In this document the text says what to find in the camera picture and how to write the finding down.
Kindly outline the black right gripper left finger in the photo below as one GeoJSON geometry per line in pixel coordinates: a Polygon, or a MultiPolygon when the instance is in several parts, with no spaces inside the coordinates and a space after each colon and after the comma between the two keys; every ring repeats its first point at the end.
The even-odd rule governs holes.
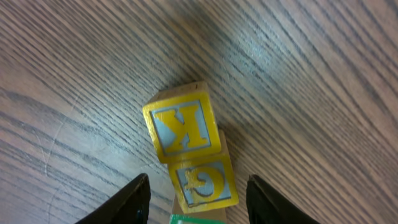
{"type": "Polygon", "coordinates": [[[76,224],[146,224],[150,196],[149,177],[141,173],[76,224]]]}

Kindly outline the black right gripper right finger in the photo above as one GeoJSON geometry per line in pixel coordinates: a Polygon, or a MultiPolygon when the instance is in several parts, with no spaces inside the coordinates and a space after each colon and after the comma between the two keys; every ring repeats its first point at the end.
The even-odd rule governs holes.
{"type": "Polygon", "coordinates": [[[319,224],[256,174],[248,178],[246,206],[250,224],[319,224]]]}

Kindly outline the green faced block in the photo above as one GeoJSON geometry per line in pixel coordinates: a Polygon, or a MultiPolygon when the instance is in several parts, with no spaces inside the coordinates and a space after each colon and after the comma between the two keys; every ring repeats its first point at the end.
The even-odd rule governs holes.
{"type": "Polygon", "coordinates": [[[189,217],[185,215],[171,215],[170,224],[226,224],[226,222],[219,220],[212,220],[207,218],[189,217]]]}

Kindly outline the yellow wooden block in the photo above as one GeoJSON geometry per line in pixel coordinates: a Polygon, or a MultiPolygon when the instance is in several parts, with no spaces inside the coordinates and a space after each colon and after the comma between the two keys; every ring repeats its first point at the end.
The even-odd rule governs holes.
{"type": "Polygon", "coordinates": [[[219,153],[221,141],[206,82],[161,90],[142,108],[163,164],[219,153]]]}

